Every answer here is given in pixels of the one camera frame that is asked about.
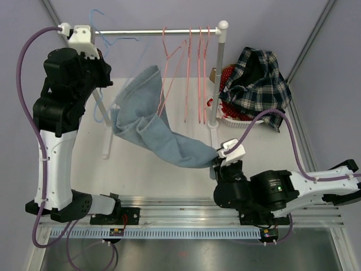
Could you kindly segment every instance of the red polka dot fabric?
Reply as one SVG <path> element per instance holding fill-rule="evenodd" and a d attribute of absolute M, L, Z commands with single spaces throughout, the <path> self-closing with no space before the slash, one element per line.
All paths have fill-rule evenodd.
<path fill-rule="evenodd" d="M 228 78 L 232 75 L 233 71 L 235 70 L 235 67 L 228 67 L 223 70 L 221 75 L 221 85 L 219 87 L 219 91 L 222 91 L 224 89 L 224 86 L 226 85 L 226 82 Z M 235 108 L 230 103 L 226 103 L 222 101 L 222 111 L 225 114 L 225 117 L 230 117 L 234 120 L 241 120 L 241 121 L 251 121 L 252 118 L 249 116 L 240 113 L 237 108 Z"/>

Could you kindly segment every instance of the reflective floor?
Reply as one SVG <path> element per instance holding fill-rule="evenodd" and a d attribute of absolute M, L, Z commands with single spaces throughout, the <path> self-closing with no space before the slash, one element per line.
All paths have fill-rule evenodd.
<path fill-rule="evenodd" d="M 72 257 L 94 242 L 96 239 L 71 239 Z M 294 229 L 293 235 L 277 246 L 243 242 L 253 245 L 232 240 L 122 240 L 116 244 L 118 264 L 115 266 L 114 260 L 109 270 L 342 270 L 328 229 Z M 100 243 L 73 262 L 81 270 L 99 271 L 108 264 L 111 253 L 111 248 Z M 73 270 L 67 262 L 65 239 L 46 250 L 41 270 Z"/>

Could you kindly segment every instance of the plaid shirt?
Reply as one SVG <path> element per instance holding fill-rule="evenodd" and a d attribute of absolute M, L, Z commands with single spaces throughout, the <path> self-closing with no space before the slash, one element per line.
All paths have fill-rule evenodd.
<path fill-rule="evenodd" d="M 276 55 L 250 47 L 243 50 L 219 97 L 251 118 L 271 108 L 284 112 L 292 98 L 288 84 L 278 69 Z M 262 120 L 280 132 L 281 117 L 265 115 Z"/>

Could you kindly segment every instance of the purple cable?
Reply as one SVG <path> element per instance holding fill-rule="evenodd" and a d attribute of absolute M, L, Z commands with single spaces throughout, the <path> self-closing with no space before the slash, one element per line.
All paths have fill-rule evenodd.
<path fill-rule="evenodd" d="M 294 135 L 293 135 L 293 130 L 292 130 L 292 127 L 291 127 L 291 123 L 289 122 L 286 115 L 284 113 L 282 113 L 281 111 L 277 110 L 277 109 L 267 109 L 267 110 L 264 110 L 263 112 L 261 112 L 260 114 L 258 114 L 252 120 L 252 122 L 249 124 L 246 131 L 244 132 L 242 137 L 239 139 L 238 143 L 236 145 L 234 145 L 234 147 L 231 148 L 229 151 L 225 151 L 224 153 L 225 154 L 230 154 L 235 149 L 237 149 L 238 146 L 242 144 L 243 140 L 246 138 L 246 136 L 248 135 L 249 131 L 254 126 L 256 121 L 259 120 L 262 116 L 264 116 L 266 114 L 270 114 L 270 113 L 280 115 L 285 120 L 285 122 L 287 124 L 289 135 L 291 137 L 292 149 L 293 149 L 294 157 L 296 158 L 296 164 L 298 166 L 298 169 L 300 170 L 300 172 L 304 176 L 304 178 L 306 178 L 306 179 L 308 179 L 310 181 L 316 181 L 315 177 L 308 176 L 307 173 L 305 172 L 305 170 L 303 169 L 303 167 L 301 165 L 301 162 L 300 162 L 300 159 L 298 157 L 297 147 L 296 147 L 296 140 L 295 140 Z M 361 177 L 361 174 L 353 174 L 353 176 L 354 177 Z M 338 180 L 344 180 L 344 179 L 347 179 L 347 178 L 349 178 L 349 176 L 339 176 L 339 177 L 332 177 L 332 178 L 319 178 L 317 181 L 338 181 Z"/>
<path fill-rule="evenodd" d="M 67 231 L 67 229 L 70 226 L 70 222 L 66 225 L 65 229 L 63 230 L 63 232 L 59 235 L 59 237 L 57 237 L 53 242 L 49 243 L 49 244 L 39 244 L 38 241 L 36 240 L 36 231 L 40 222 L 40 218 L 41 218 L 41 214 L 44 210 L 45 207 L 45 200 L 46 200 L 46 188 L 47 188 L 47 154 L 46 154 L 46 149 L 45 149 L 45 144 L 43 139 L 41 138 L 40 135 L 40 131 L 38 130 L 38 128 L 36 127 L 36 124 L 28 110 L 27 104 L 25 103 L 24 100 L 24 96 L 23 96 L 23 89 L 21 87 L 21 68 L 23 66 L 23 60 L 25 57 L 25 53 L 27 52 L 27 49 L 29 48 L 29 46 L 33 43 L 34 40 L 36 40 L 39 36 L 41 36 L 42 34 L 49 32 L 49 31 L 61 31 L 62 29 L 59 27 L 46 27 L 43 28 L 41 30 L 39 30 L 38 32 L 36 32 L 34 35 L 31 36 L 30 39 L 28 39 L 28 41 L 24 44 L 19 58 L 17 60 L 17 65 L 16 65 L 16 89 L 17 89 L 17 95 L 19 96 L 19 101 L 21 104 L 21 107 L 24 110 L 24 113 L 28 119 L 28 121 L 30 122 L 30 125 L 32 126 L 35 135 L 38 139 L 40 148 L 41 148 L 41 153 L 42 153 L 42 157 L 44 159 L 43 161 L 43 191 L 42 191 L 42 196 L 41 198 L 44 200 L 41 204 L 40 204 L 40 208 L 39 208 L 39 212 L 38 215 L 36 216 L 35 219 L 35 223 L 34 223 L 34 227 L 33 227 L 33 233 L 32 233 L 32 240 L 33 243 L 36 247 L 38 248 L 46 248 L 46 247 L 50 247 L 52 244 L 54 244 L 55 242 L 59 241 L 65 234 L 65 232 Z"/>
<path fill-rule="evenodd" d="M 288 232 L 285 235 L 285 237 L 283 237 L 280 241 L 277 241 L 277 244 L 285 242 L 292 234 L 293 219 L 292 219 L 291 213 L 289 213 L 288 215 L 289 215 L 289 229 L 288 229 Z M 244 241 L 233 241 L 233 242 L 235 242 L 237 244 L 247 244 L 247 245 L 251 245 L 251 246 L 264 246 L 263 243 L 248 243 L 248 242 L 244 242 Z"/>
<path fill-rule="evenodd" d="M 79 220 L 77 220 L 77 221 L 75 221 L 75 222 L 73 223 L 73 225 L 71 226 L 71 228 L 70 228 L 70 230 L 69 230 L 69 232 L 68 232 L 67 240 L 66 240 L 66 251 L 67 251 L 68 261 L 69 261 L 70 265 L 72 266 L 72 268 L 74 268 L 74 269 L 77 270 L 77 271 L 82 271 L 80 268 L 78 268 L 78 267 L 73 263 L 72 258 L 71 258 L 70 253 L 69 253 L 69 237 L 70 237 L 70 233 L 72 232 L 75 224 L 78 223 L 78 221 L 79 221 Z M 116 248 L 115 248 L 114 244 L 110 243 L 110 245 L 111 245 L 112 250 L 113 250 L 112 258 L 111 258 L 111 260 L 109 261 L 108 265 L 107 265 L 104 269 L 102 269 L 102 271 L 108 270 L 109 267 L 111 267 L 111 265 L 112 265 L 112 263 L 113 263 L 113 260 L 114 260 Z"/>

